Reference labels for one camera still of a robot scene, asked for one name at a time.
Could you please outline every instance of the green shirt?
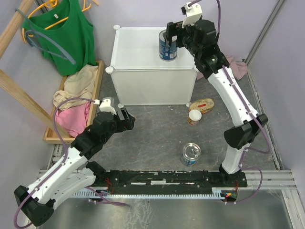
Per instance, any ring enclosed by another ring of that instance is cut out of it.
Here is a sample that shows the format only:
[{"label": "green shirt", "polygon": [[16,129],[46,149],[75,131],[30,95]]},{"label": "green shirt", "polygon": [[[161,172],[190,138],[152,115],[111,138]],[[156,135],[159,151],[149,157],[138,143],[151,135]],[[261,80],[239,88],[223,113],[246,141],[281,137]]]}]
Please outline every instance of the green shirt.
[{"label": "green shirt", "polygon": [[[68,17],[67,20],[45,30],[44,28]],[[76,61],[73,65],[48,52],[42,52],[43,56],[50,59],[57,67],[61,75],[70,75],[78,72],[86,64],[97,65],[94,55],[93,25],[83,15],[78,0],[62,0],[51,11],[39,16],[30,17],[34,30],[47,35],[65,49]],[[31,28],[25,21],[25,30]],[[45,50],[60,54],[61,52],[44,38],[38,38],[38,42]]]}]

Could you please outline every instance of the white corner knob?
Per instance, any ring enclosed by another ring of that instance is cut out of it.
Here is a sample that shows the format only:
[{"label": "white corner knob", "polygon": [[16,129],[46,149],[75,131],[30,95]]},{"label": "white corner knob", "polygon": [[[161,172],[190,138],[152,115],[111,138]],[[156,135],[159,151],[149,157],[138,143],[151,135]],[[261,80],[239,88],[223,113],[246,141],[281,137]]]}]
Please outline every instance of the white corner knob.
[{"label": "white corner knob", "polygon": [[114,68],[112,68],[111,66],[107,67],[106,69],[106,73],[111,74],[114,71]]},{"label": "white corner knob", "polygon": [[114,26],[113,26],[113,29],[114,29],[114,30],[118,30],[119,28],[120,28],[119,25],[114,25]]}]

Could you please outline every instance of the wooden box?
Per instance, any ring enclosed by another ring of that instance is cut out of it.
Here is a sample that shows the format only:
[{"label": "wooden box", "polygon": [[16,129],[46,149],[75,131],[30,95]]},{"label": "wooden box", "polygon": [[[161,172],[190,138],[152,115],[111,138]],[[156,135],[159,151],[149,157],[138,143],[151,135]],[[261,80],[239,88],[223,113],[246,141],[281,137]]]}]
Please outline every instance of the wooden box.
[{"label": "wooden box", "polygon": [[[95,83],[94,83],[92,99],[99,98],[100,88],[101,88],[101,83],[102,83],[102,75],[103,75],[103,71],[104,71],[103,61],[97,61],[97,63],[99,63],[99,67],[98,67],[98,71],[97,71],[97,75],[96,75],[96,79],[95,79]],[[59,86],[59,90],[64,89],[64,83],[65,83],[66,79],[67,79],[67,76],[64,76],[61,81],[61,84]],[[97,107],[98,107],[97,105],[93,105],[93,103],[91,103],[87,126],[92,124],[93,119],[95,118]],[[56,107],[53,106],[53,109],[51,112],[51,117],[53,117],[55,109],[56,109]],[[71,143],[72,141],[74,141],[74,139],[75,138],[72,136],[69,136],[69,137],[63,136],[63,140],[65,141],[65,143]],[[43,140],[50,144],[61,144],[61,141],[59,140],[57,134],[54,131],[52,131],[49,127],[47,127],[47,129],[44,133]]]}]

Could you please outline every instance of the white wall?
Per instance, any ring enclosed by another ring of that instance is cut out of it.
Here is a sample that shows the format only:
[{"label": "white wall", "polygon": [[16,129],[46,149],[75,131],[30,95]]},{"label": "white wall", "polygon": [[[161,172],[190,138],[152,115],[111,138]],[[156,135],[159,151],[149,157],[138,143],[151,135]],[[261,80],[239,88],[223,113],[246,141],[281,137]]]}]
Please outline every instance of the white wall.
[{"label": "white wall", "polygon": [[305,1],[286,1],[250,69],[286,169],[305,194]]},{"label": "white wall", "polygon": [[[99,0],[99,2],[100,6],[97,6],[91,1],[92,7],[85,12],[85,15],[95,27],[97,57],[110,63],[115,36],[113,25],[166,27],[168,22],[182,21],[185,18],[180,8],[187,1]],[[220,2],[222,6],[220,48],[226,55],[238,59],[246,58],[277,0],[220,0]],[[216,0],[202,0],[200,5],[203,17],[213,21],[217,27]]]},{"label": "white wall", "polygon": [[[2,3],[0,33],[20,2]],[[51,99],[61,76],[37,50],[21,41],[20,31],[1,58],[0,68],[46,111],[51,111]],[[27,186],[37,178],[39,169],[47,164],[51,145],[42,140],[46,126],[38,118],[1,88],[0,98],[0,227],[12,229],[17,209],[13,192],[17,186]]]}]

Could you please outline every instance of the wooden rod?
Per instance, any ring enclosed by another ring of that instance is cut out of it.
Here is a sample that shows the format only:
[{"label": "wooden rod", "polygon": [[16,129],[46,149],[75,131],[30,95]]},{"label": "wooden rod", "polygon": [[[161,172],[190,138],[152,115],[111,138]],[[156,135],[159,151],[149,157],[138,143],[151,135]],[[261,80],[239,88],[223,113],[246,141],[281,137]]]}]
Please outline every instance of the wooden rod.
[{"label": "wooden rod", "polygon": [[[23,0],[19,6],[19,10],[21,10],[24,14],[27,14],[33,2],[34,0]],[[15,12],[14,16],[12,17],[12,19],[6,26],[4,32],[0,36],[0,59],[3,56],[8,45],[10,44],[10,41],[16,34],[18,28],[21,26],[23,20],[24,17],[19,12]]]},{"label": "wooden rod", "polygon": [[[37,116],[45,125],[54,130],[51,116],[38,105],[26,92],[18,86],[4,71],[0,69],[0,85],[14,99]],[[70,136],[59,124],[57,129],[62,136]]]}]

